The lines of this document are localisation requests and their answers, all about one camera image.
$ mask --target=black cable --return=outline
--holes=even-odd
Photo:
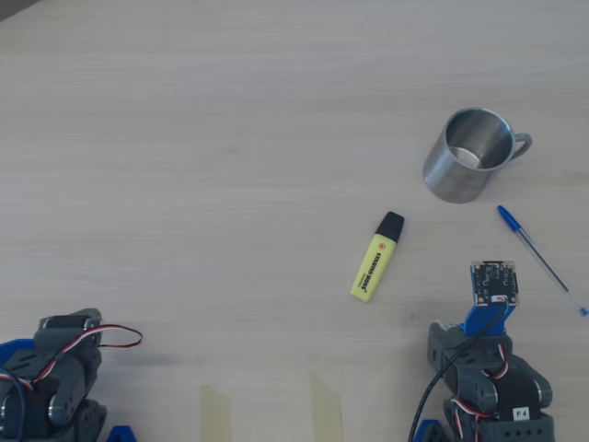
[[[18,391],[18,396],[20,398],[20,422],[18,424],[18,438],[17,442],[23,442],[25,436],[25,419],[27,417],[27,403],[25,402],[25,390],[20,385],[17,377],[12,374],[12,372],[6,370],[5,368],[0,367],[0,373],[7,375]]]
[[[472,338],[470,341],[464,341],[463,344],[460,347],[458,347],[458,349],[456,350],[454,355],[450,359],[448,359],[448,362],[446,362],[445,365],[442,366],[442,368],[440,368],[440,371],[438,371],[435,374],[435,376],[432,379],[432,382],[430,382],[430,385],[428,385],[427,389],[425,389],[425,392],[423,393],[423,396],[422,396],[422,400],[420,401],[420,404],[417,407],[417,411],[415,412],[415,417],[413,418],[413,424],[411,424],[411,430],[409,432],[408,442],[413,442],[413,439],[415,438],[415,432],[417,431],[417,424],[419,423],[420,417],[422,416],[423,406],[425,405],[427,398],[430,396],[430,393],[432,392],[433,387],[435,387],[435,384],[437,384],[438,380],[440,380],[442,378],[442,376],[447,371],[447,369],[450,368],[452,366],[452,364],[454,364],[455,361],[461,355],[463,355],[470,347],[472,347],[475,343],[477,343],[477,341],[480,338],[482,338],[490,329],[492,329],[493,326],[495,324],[497,324],[497,322],[499,322],[507,314],[508,310],[509,310],[509,304],[505,303],[505,310],[502,311],[499,315],[497,315],[496,318],[493,318],[492,320],[490,320],[489,323],[485,327],[483,327],[483,329],[479,332],[479,334],[477,334],[474,338]]]

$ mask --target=red and white wire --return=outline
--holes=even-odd
[[[498,380],[501,379],[503,376],[505,376],[507,374],[507,371],[509,370],[509,363],[507,362],[507,358],[506,358],[506,352],[505,352],[505,345],[503,345],[502,343],[498,344],[499,346],[499,355],[501,356],[501,359],[503,360],[503,362],[505,364],[503,364],[503,368],[501,369],[501,371],[495,375],[490,375],[489,373],[483,371],[483,374],[489,378],[489,379],[493,379],[493,380]]]
[[[451,402],[458,405],[458,407],[460,407],[464,413],[472,414],[473,416],[478,416],[478,417],[482,417],[482,418],[492,417],[492,414],[481,413],[476,410],[473,410],[472,408],[468,407],[465,403],[463,403],[461,400],[459,400],[457,398],[452,399]]]
[[[22,385],[26,391],[33,391],[33,387],[32,385],[30,385],[30,383],[25,380],[25,379],[21,379],[21,378],[17,378],[18,382],[20,382],[20,385]],[[0,380],[8,380],[8,381],[12,381],[12,379],[10,378],[10,376],[7,375],[1,375],[0,374]]]
[[[464,439],[464,433],[462,432],[462,425],[460,424],[460,417],[458,417],[458,410],[454,410],[454,421],[456,422],[456,428],[458,429],[458,434],[460,435],[460,439]]]
[[[479,416],[475,417],[475,442],[479,442],[479,420]]]
[[[80,333],[80,335],[75,338],[73,341],[71,341],[68,345],[66,345],[64,348],[62,348],[58,354],[56,355],[56,357],[54,357],[54,359],[49,363],[49,365],[47,365],[43,371],[41,371],[41,373],[37,376],[37,378],[35,378],[35,380],[33,380],[33,385],[41,382],[42,380],[44,380],[45,378],[47,378],[49,376],[49,374],[52,372],[53,368],[55,367],[55,364],[57,363],[57,356],[69,352],[71,349],[73,349],[74,347],[76,347],[79,343],[81,343],[84,339],[86,339],[88,336],[95,334],[95,333],[101,333],[101,332],[105,332],[106,330],[125,330],[127,332],[132,332],[135,333],[137,336],[139,336],[139,339],[137,341],[135,341],[134,343],[126,343],[123,345],[119,345],[119,344],[102,344],[101,347],[108,347],[108,348],[121,348],[121,349],[126,349],[126,348],[133,348],[136,347],[138,345],[141,344],[141,341],[143,340],[144,336],[141,334],[140,331],[129,328],[129,327],[124,327],[122,325],[116,325],[116,324],[107,324],[107,325],[99,325],[98,327],[94,328],[94,329],[90,329],[90,330],[86,330],[82,333]]]

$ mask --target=blue ballpoint pen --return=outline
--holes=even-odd
[[[534,253],[534,255],[537,258],[538,263],[542,266],[542,268],[547,273],[547,275],[550,277],[550,279],[554,282],[556,287],[558,287],[560,289],[564,298],[567,301],[569,301],[569,304],[571,304],[571,306],[575,310],[577,310],[577,312],[579,312],[579,314],[581,314],[581,316],[589,315],[589,310],[587,308],[585,308],[583,306],[583,304],[581,304],[581,301],[579,301],[579,298],[576,297],[574,295],[574,293],[569,289],[569,287],[567,287],[562,282],[560,277],[556,274],[556,272],[554,272],[552,267],[550,267],[550,264],[548,264],[547,261],[544,259],[544,257],[541,255],[540,251],[537,249],[536,245],[534,245],[534,242],[529,237],[529,235],[525,232],[524,228],[515,220],[515,218],[512,216],[512,214],[507,212],[507,209],[505,209],[505,207],[503,207],[502,205],[498,205],[497,209],[499,210],[499,213],[501,214],[501,216],[503,217],[503,219],[505,220],[507,225],[511,228],[511,230],[513,230],[515,232],[515,234]]]

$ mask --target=black cap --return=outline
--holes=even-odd
[[[398,242],[398,237],[401,236],[401,230],[403,229],[404,222],[404,217],[393,212],[389,212],[385,216],[385,219],[383,219],[380,223],[380,226],[378,226],[376,234],[391,238],[393,241]]]

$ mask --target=wire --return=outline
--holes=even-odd
[[[464,439],[462,425],[460,424],[460,417],[458,417],[458,410],[454,410],[454,422],[456,422],[456,428],[458,429],[458,435],[460,436],[460,439]]]
[[[501,371],[495,375],[490,375],[485,370],[482,370],[482,374],[492,380],[501,379],[503,376],[505,376],[507,374],[507,371],[509,370],[509,363],[507,362],[507,358],[506,358],[507,352],[505,351],[505,345],[503,345],[502,343],[499,343],[499,344],[497,344],[497,346],[499,347],[499,355],[501,356],[501,359],[504,362]]]
[[[492,417],[492,414],[481,413],[481,412],[477,412],[476,410],[473,410],[472,408],[468,407],[465,403],[463,403],[460,399],[454,398],[451,400],[451,402],[458,405],[458,407],[460,407],[464,413],[472,414],[473,416],[477,416],[477,417],[484,417],[484,418]]]
[[[0,374],[0,380],[9,380],[13,382],[12,378],[4,373]],[[33,391],[32,385],[30,385],[27,380],[22,378],[17,378],[17,380],[18,382],[20,382],[20,385],[22,385],[25,388],[26,391]]]
[[[480,416],[475,417],[475,442],[479,442],[479,420]]]
[[[77,338],[75,338],[68,345],[66,345],[59,352],[57,352],[57,355],[53,358],[53,360],[49,363],[49,365],[47,365],[41,371],[41,373],[35,378],[35,380],[33,380],[33,382],[32,382],[33,385],[38,384],[39,382],[41,382],[42,380],[44,380],[45,378],[47,378],[49,376],[49,374],[52,372],[53,368],[55,367],[55,364],[57,363],[57,357],[59,355],[69,352],[74,347],[76,347],[79,343],[84,341],[84,339],[86,339],[88,336],[95,334],[95,333],[101,333],[106,330],[125,330],[126,332],[135,333],[137,336],[139,336],[139,339],[137,341],[135,341],[134,343],[126,343],[123,345],[112,344],[112,343],[111,344],[102,344],[102,345],[100,345],[100,347],[121,348],[121,349],[134,348],[138,345],[141,345],[141,341],[144,338],[144,336],[142,335],[142,333],[140,331],[138,331],[136,329],[132,329],[130,327],[125,327],[123,325],[116,325],[116,324],[99,325],[98,327],[95,327],[94,329],[86,330],[86,331],[80,333],[80,335]]]
[[[497,324],[501,319],[503,319],[508,310],[509,304],[505,303],[505,310],[502,311],[495,318],[493,318],[491,321],[489,321],[489,323],[485,327],[483,327],[483,329],[479,331],[479,334],[477,334],[474,338],[472,338],[470,341],[464,341],[462,345],[456,350],[454,355],[450,359],[448,359],[448,362],[446,362],[445,365],[442,366],[442,368],[440,368],[440,370],[435,374],[432,381],[430,382],[430,385],[428,385],[425,389],[422,399],[420,400],[420,404],[417,406],[417,411],[415,412],[415,416],[413,417],[413,423],[411,424],[411,430],[409,431],[408,442],[413,442],[413,439],[415,438],[417,424],[419,423],[420,417],[422,416],[423,407],[425,406],[425,402],[427,401],[427,398],[430,396],[430,393],[432,392],[433,387],[435,387],[435,384],[437,384],[438,380],[442,378],[442,376],[448,370],[448,368],[450,368],[462,354],[464,354],[470,347],[477,343],[477,341],[480,338],[482,338],[490,329],[492,329],[495,324]]]
[[[18,397],[20,398],[20,422],[18,423],[17,442],[23,442],[25,436],[25,419],[27,418],[27,403],[25,401],[25,391],[21,379],[17,378],[12,372],[0,367],[2,378],[6,377],[15,385]]]

